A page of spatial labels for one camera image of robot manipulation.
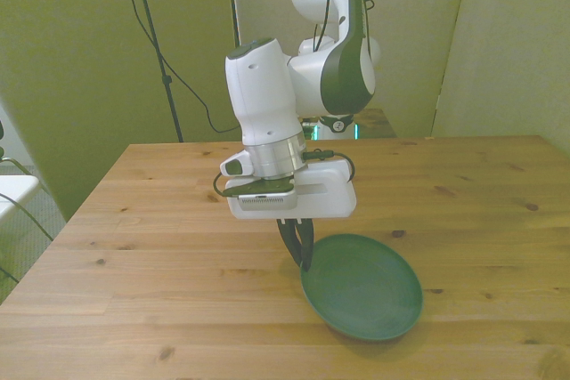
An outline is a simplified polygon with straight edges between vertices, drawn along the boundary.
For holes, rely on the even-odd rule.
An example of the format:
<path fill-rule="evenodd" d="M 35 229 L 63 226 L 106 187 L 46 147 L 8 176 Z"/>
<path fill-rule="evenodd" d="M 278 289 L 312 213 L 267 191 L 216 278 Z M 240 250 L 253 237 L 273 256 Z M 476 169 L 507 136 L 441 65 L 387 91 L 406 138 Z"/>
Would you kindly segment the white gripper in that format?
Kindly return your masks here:
<path fill-rule="evenodd" d="M 256 191 L 229 198 L 228 204 L 239 219 L 278 219 L 281 239 L 293 261 L 309 271 L 314 252 L 312 219 L 344 218 L 355 209 L 350 175 L 351 167 L 344 159 L 314 162 L 290 177 L 292 190 Z"/>

